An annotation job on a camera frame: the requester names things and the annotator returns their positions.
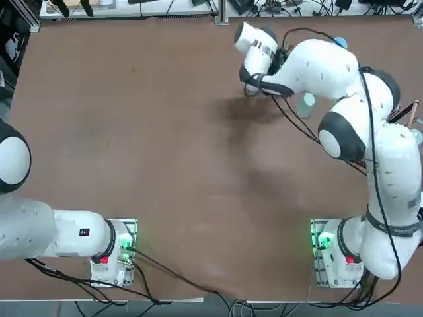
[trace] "white robot link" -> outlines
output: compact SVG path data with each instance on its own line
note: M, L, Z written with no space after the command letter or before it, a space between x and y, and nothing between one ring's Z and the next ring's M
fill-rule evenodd
M135 238L126 223L10 194L28 178L31 162L25 138L0 120L0 259L90 257L92 280L131 284L133 252L127 247L135 247Z
M360 66L356 57L334 42L310 39L269 72L278 50L267 29L243 23L235 47L245 55L239 75L245 88L288 98L300 92L334 100L319 125L319 141L332 157L372 160L371 124ZM382 206L404 268L422 240L418 222L421 162L417 142L405 126L387 123L399 103L399 87L383 71L366 69L364 78L374 123L377 181ZM398 265L375 189L373 165L366 164L369 203L361 217L331 219L319 237L330 287L353 287L364 266L381 279L393 279Z

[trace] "cable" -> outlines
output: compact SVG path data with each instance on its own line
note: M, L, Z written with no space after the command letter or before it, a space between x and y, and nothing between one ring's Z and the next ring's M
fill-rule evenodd
M300 306L301 306L302 302L297 304L297 306L295 306L294 308L292 308L284 317L288 317L289 315L291 315L293 312L295 312Z
M50 0L43 0L45 3L47 3L56 13L59 13L60 15L63 15L63 13L60 10L56 9L56 5L54 5ZM81 2L78 3L78 5L74 8L74 10L69 13L69 16L71 16L73 13L75 13L75 11L79 8L79 6L81 5Z
M303 16L302 14L301 14L301 8L300 7L298 7L298 4L297 4L297 2L295 2L295 0L292 0L292 2L293 2L293 4L295 5L295 9L296 9L296 11L299 13L299 16Z
M109 305L107 305L106 307L101 308L98 312L96 312L95 314L93 314L91 317L95 317L95 316L97 316L97 315L101 314L101 313L102 313L102 312L104 312L107 308L109 308L109 307L111 307L111 306L113 306L113 304L109 304Z
M143 252L141 252L141 251L139 251L139 250L137 250L137 249L135 249L135 248L128 247L128 248L126 248L126 249L127 249L127 250L129 250L129 251L133 251L133 252L135 252L135 253L138 253L140 256L143 256L144 258L146 258L146 259L147 259L147 260L149 260L150 262L154 263L155 265L159 266L160 268L164 269L166 272L168 272L168 273L170 273L171 275L173 275L174 277L177 277L178 279L180 279L180 280L184 281L185 283L187 283L187 284L189 284L189 285L191 285L191 286L193 286L193 287L195 287L195 288L197 288L197 289L199 289L199 290L201 290L201 291L204 291L204 292L207 292L207 293L213 293L213 294L216 294L216 295L217 295L218 297L220 297L220 298L221 298L221 300L225 303L225 306L226 306L229 310L231 309L231 308L229 307L229 305L228 305L227 301L225 300L225 298L224 298L224 297L222 296L222 294L221 294L221 293L219 293L218 291L215 291L214 289L209 289L209 288L207 288L207 287L203 287L203 286L201 286L201 285L199 285L199 284L197 284L197 283L195 283L195 282L193 282L193 281L190 281L189 279L185 278L185 277L184 277L184 276L182 276L181 274L178 274L177 272L175 272L175 271L173 271L173 270L169 269L167 266L165 266L165 265L161 264L160 262L158 262L158 261L154 260L151 256L148 256L147 254L145 254L145 253L143 253Z
M56 278L56 279L61 279L63 281L70 281L70 282L76 284L77 286L82 288L85 292L90 294L94 299L96 299L96 300L98 300L99 302L102 302L102 303L107 303L107 304L112 303L115 306L124 306L125 305L125 304L120 304L120 303L117 303L117 302L110 300L100 289L92 286L91 283L111 286L111 287L114 287L116 289L121 289L123 291L129 292L129 293L132 293L132 294L140 295L140 296L145 297L149 300L153 300L152 298L150 298L149 295L143 294L143 293L138 292L138 291L133 291L131 289L127 289L127 288L124 288L124 287L121 287L121 286L118 286L118 285L115 285L115 284L107 283L107 282L104 282L104 281L92 280L92 279L80 279L80 278L76 278L76 277L66 275L59 270L50 269L46 264L42 264L42 262L39 261L39 260L32 261L32 259L25 259L25 261L28 262L29 264L31 264L32 266L34 266L36 269L38 269L38 271L40 271L41 273L43 273L47 276L50 276L50 277L53 277L53 278ZM90 291L86 290L82 285L96 290L106 299L106 301L98 299Z
M292 33L292 32L297 32L297 31L308 31L308 32L312 32L312 33L314 33L314 34L318 34L318 35L324 36L325 38L328 38L328 39L329 39L329 40L331 40L332 42L337 43L337 42L335 41L335 39L334 39L332 36L330 36L330 35L328 35L328 34L326 34L326 33L324 33L324 32L316 31L316 30L313 30L312 28L292 28L291 30L288 30L288 31L284 34L284 38L282 39L282 48L283 48L283 49L285 49L285 40L286 40L287 36L288 36L290 33Z
M287 9L281 7L281 10L283 12L286 12L290 17L292 17L292 14Z
M82 310L79 308L79 305L78 305L78 303L77 303L77 302L75 302L75 305L77 305L77 310L79 311L79 313L81 314L81 316L82 316L82 317L86 317L86 316L84 315L84 313L82 312Z
M206 3L209 5L210 10L211 10L211 16L215 17L217 15L217 13L213 10L212 4L210 3L210 0L207 0Z
M369 13L369 11L371 10L373 8L373 4L371 4L370 5L370 8L363 14L363 15L366 15L366 14L368 14Z
M168 8L167 8L167 10L166 10L165 17L167 17L167 14L169 13L169 10L170 10L170 9L171 9L171 7L172 7L173 1L174 1L174 0L172 0L172 1L171 1L171 4L168 6Z
M331 12L330 12L330 9L328 9L328 7L326 6L326 5L324 5L324 2L322 1L322 2L318 2L318 1L316 1L316 0L308 0L308 1L311 1L311 2L314 2L314 3L317 3L318 5L321 5L321 8L324 8L325 10L326 10L326 15L333 15Z
M150 309L152 309L154 306L156 306L155 304L152 304L149 308L147 308L146 310L144 310L141 314L139 314L137 317L142 317L142 316L144 316L145 314L147 314L148 313L148 311L150 310Z
M284 317L284 312L285 312L285 310L286 310L286 306L287 306L288 304L285 304L285 306L284 306L284 309L282 309L282 311L280 312L280 317Z
M257 5L258 5L258 2L259 2L259 1L260 1L260 0L257 0L257 1L256 1L256 3L255 3L253 6L251 6L250 11L247 13L246 17L247 17L247 16L249 16L249 15L250 15L250 13L252 13L252 11L253 11L255 8L258 8L258 7L257 7Z
M401 12L396 12L391 5L388 6L390 10L393 12L394 15L401 15L405 12L405 10L402 10Z
M394 243L394 240L393 240L393 237L392 237L391 227L388 224L388 219L387 219L386 214L385 214L385 209L383 208L381 193L380 193L380 190L379 190L379 181L377 179L377 166L376 166L376 146L375 146L375 130L374 130L375 124L374 124L374 121L373 121L373 107L371 105L369 87L367 86L367 82L365 81L364 70L359 69L359 71L360 71L360 76L361 76L362 82L363 82L365 97L367 98L367 103L368 103L368 106L369 106L370 135L371 135L371 156L372 156L371 159L373 160L373 178L374 178L374 182L375 182L376 197L377 197L377 202L378 202L380 210L381 210L381 214L382 214L382 217L383 217L383 222L385 224L386 231L388 232L389 242L391 243L392 251L393 251L394 256L395 256L395 261L397 262L397 270L398 270L397 281L395 282L394 286L389 291L387 291L384 295L380 296L378 299L376 299L372 303L368 304L367 307L369 307L369 306L373 306L374 304L377 304L378 302L380 302L384 298L388 297L390 294L392 294L395 291L395 289L397 289L399 283L401 282L401 263L399 261L397 249L395 248L395 243Z

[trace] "tabletop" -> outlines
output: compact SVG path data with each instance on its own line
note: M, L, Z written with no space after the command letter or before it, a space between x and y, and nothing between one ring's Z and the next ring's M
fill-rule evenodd
M410 17L248 21L267 24L279 39L299 26L342 36L362 65L396 78L403 104L422 98L422 34ZM43 24L30 37L11 110L33 158L17 194L55 209L137 218L138 248L222 293L305 301L309 220L362 214L366 179L300 134L271 100L244 97L236 27L211 18ZM317 104L307 120L315 131L330 108ZM48 260L76 276L88 276L86 262ZM156 297L203 295L140 263ZM422 264L417 250L390 302L422 303ZM1 299L87 296L22 260L0 262L0 271L8 285ZM143 289L139 279L133 288ZM312 277L310 300L340 298Z

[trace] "black cable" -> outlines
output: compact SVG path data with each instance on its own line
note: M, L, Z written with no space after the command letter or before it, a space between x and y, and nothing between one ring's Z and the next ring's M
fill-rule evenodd
M406 10L402 10L401 12L396 12L393 8L392 8L392 6L388 6L389 8L390 8L390 10L393 12L393 14L394 15L401 15L401 14L403 14Z
M210 10L211 10L211 15L213 16L213 17L215 17L216 15L217 15L217 13L213 10L213 7L212 7L212 4L210 3L210 0L207 0L206 1L206 3L209 5L209 7L210 7Z
M151 294L150 288L149 288L148 283L147 283L147 278L145 277L145 274L144 274L144 271L142 270L142 268L138 264L136 264L135 262L132 262L132 265L136 268L136 270L138 271L138 273L141 275L141 277L143 279L145 290L147 291L147 294L148 294L149 299L151 300L151 302L154 305L168 305L168 304L171 304L171 302L161 302L158 299L156 299Z
M299 16L302 17L303 15L301 14L301 8L298 7L297 2L295 0L292 0L292 3L295 5L296 11L299 13Z
M322 2L318 2L318 1L316 1L316 0L310 0L311 2L314 2L314 3L317 3L318 5L321 5L321 8L323 7L323 8L325 8L325 10L326 10L326 15L333 15L331 12L330 12L330 9L328 9L328 7L326 6L326 5L324 5L323 3L323 1Z
M258 2L259 2L259 1L260 1L260 0L257 0L257 1L256 1L256 3L255 3L253 6L251 6L250 11L247 13L246 17L248 17L248 16L250 15L250 13L252 13L252 11L253 11L255 8L258 8L258 7L257 7L257 5L258 5Z
M193 287L195 287L195 288L197 288L197 289L199 289L199 290L201 290L201 291L204 291L204 292L207 292L207 293L213 293L213 294L216 294L218 297L220 297L221 298L221 300L225 303L225 306L230 310L231 308L230 308L230 306L228 305L228 303L227 303L227 301L225 300L225 298L222 296L222 294L221 293L219 293L218 291L216 291L216 290L214 290L214 289L209 289L209 288L207 288L207 287L203 287L203 286L201 286L201 285L199 285L199 284L197 284L197 283L195 283L195 282L193 282L193 281L191 281L191 280L189 280L189 279L187 279L187 278L185 278L184 276L182 276L181 274L179 274L179 273L177 273L177 272L175 272L175 271L173 271L173 270L171 270L171 269L169 269L167 266L165 266L165 265L163 265L163 264L161 264L160 262L158 262L158 261L156 261L156 260L154 260L151 256L148 256L147 254L145 254L145 253L143 253L143 252L141 252L141 251L139 251L139 250L137 250L137 249L135 249L135 248L131 248L131 247L129 247L129 248L126 248L127 250L129 250L129 251L133 251L133 252L135 252L135 253L138 253L140 256L143 256L144 258L146 258L147 260L149 260L150 262L152 262L152 263L154 263L155 265L157 265L157 266L159 266L161 269L164 269L167 273L170 273L171 275L173 275L174 277L177 277L178 279L180 279L180 280L182 280L182 281L184 281L185 283L187 283L187 284L189 284L189 285L191 285L191 286L193 286Z
M289 102L284 99L286 105L288 106L289 110L291 110L291 112L294 114L294 116L304 125L304 127L307 129L307 131L311 134L311 136L314 138L315 141L319 142L319 139L317 138L317 136L313 133L313 131L311 131L311 129L309 128L309 126L307 124L305 124L305 122L298 116L296 111L293 111L291 105L289 104Z
M168 8L167 8L167 10L166 10L165 17L167 17L167 14L169 13L169 10L170 10L170 9L171 9L171 7L172 7L173 1L174 1L174 0L172 0L172 1L171 1L171 4L168 6Z
M376 197L377 197L377 202L379 204L379 208L381 210L381 214L382 214L382 217L383 217L383 222L385 224L386 231L388 232L389 242L391 243L392 251L393 251L394 256L395 256L395 261L397 262L397 270L398 270L397 281L395 282L394 286L389 291L387 291L384 295L380 296L378 299L374 300L372 303L367 305L367 307L370 307L370 306L373 306L374 304L377 304L378 302L380 302L384 298L388 297L390 294L392 294L395 291L395 289L397 289L399 283L401 282L401 263L399 261L397 249L395 248L395 243L394 243L394 240L393 240L393 237L392 237L391 227L388 224L388 219L387 219L387 216L385 214L385 209L383 208L381 193L380 193L380 190L379 190L379 181L377 179L377 166L376 166L377 159L376 159L376 146L375 146L375 127L374 127L375 124L374 124L374 121L373 121L373 108L372 108L372 105L371 105L369 87L367 86L367 82L365 81L364 70L363 69L359 69L359 70L360 70L360 76L361 76L362 81L363 81L365 97L367 98L367 103L368 103L368 106L369 106L371 155L372 155L371 159L373 160L373 178L374 178L374 182L375 182Z
M49 269L46 269L45 267L43 267L43 265L42 265L43 262L41 262L41 261L38 261L41 264L35 264L32 261L30 261L30 260L25 260L25 261L27 261L29 264L31 264L36 269L38 269L38 271L41 271L44 275L47 275L49 277L53 277L53 278L56 278L56 279L61 279L62 281L70 281L69 279L67 279L65 277L55 275L55 273L52 270L49 270ZM86 292L87 294L89 294L95 300L97 300L98 302L101 302L102 304L109 304L109 303L111 303L111 304L113 304L115 306L124 306L125 305L125 304L121 304L121 303L118 303L118 302L114 302L113 300L110 300L100 289L98 289L97 287L92 286L89 283L80 283L80 282L76 282L76 281L70 281L70 282L72 282L73 284L76 284L76 286L78 286L79 288L81 288L82 290L84 290L84 292ZM89 287L91 289L94 289L95 291L99 292L106 300L104 301L104 300L99 299L96 295L94 295L92 292L90 292L89 290L87 290L86 288L84 288L82 285L84 285L86 287Z
M87 317L85 316L85 314L82 312L82 310L79 308L79 305L77 302L75 302L75 305L77 306L77 310L79 311L79 313L81 314L82 317Z
M101 314L101 313L102 313L102 312L104 312L107 308L109 308L109 307L111 307L111 306L113 306L113 304L109 304L109 305L107 305L107 306L105 306L105 307L101 308L98 312L96 312L96 313L94 313L93 315L91 315L91 317L95 317L95 316L97 316L97 315Z
M330 0L330 7L329 7L329 9L330 9L330 15L331 16L333 16L333 8L334 8L333 0Z
M285 49L285 40L286 40L286 38L287 38L287 36L290 34L290 33L292 33L292 32L297 32L297 31L308 31L308 32L312 32L312 33L314 33L314 34L318 34L318 35L321 35L321 36L324 36L325 38L328 38L329 40L331 40L332 42L335 42L336 43L336 41L335 41L335 39L332 37L332 36L330 36L330 35L328 35L328 34L326 34L326 33L324 33L324 32L320 32L320 31L316 31L316 30L313 30L312 28L292 28L291 30L288 30L285 34L284 34L284 38L282 39L282 48L283 49Z
M369 11L371 10L373 8L373 5L370 5L370 8L363 14L363 15L366 15L366 14L368 14L369 13Z
M47 276L50 276L50 277L53 277L53 278L56 278L56 279L61 279L61 280L64 280L64 281L70 281L72 283L78 284L79 286L80 286L80 284L82 284L82 285L88 286L90 288L93 288L96 291L98 291L100 294L102 294L102 296L104 296L106 299L107 299L107 297L104 295L104 293L101 290L99 290L98 288L92 286L91 283L111 286L111 287L114 287L116 289L121 289L123 291L129 292L129 293L132 293L132 294L136 294L136 295L140 295L142 297L150 299L149 295L143 294L143 293L138 292L138 291L133 291L131 289L127 289L127 288L124 288L124 287L121 287L121 286L118 286L118 285L115 285L115 284L107 283L107 282L104 282L104 281L92 280L92 279L80 279L80 278L77 278L77 277L72 277L72 276L64 274L63 272L61 272L59 270L56 270L56 269L52 270L52 269L48 268L45 264L44 264L44 267L40 267L40 265L37 265L37 264L31 262L31 259L25 259L25 261L27 261L29 264L33 265L41 273L43 273ZM116 305L116 306L123 306L123 305L115 303L115 302L113 302L113 304Z
M282 11L286 12L290 17L292 17L292 14L285 8L281 8Z
M148 311L150 310L150 309L152 309L154 306L156 306L155 304L152 304L149 308L147 308L146 310L144 310L141 314L139 314L137 317L142 317L142 316L144 316L145 314L147 314L148 313Z
M284 317L284 312L286 310L288 304L285 304L284 309L282 309L282 311L280 312L280 317Z

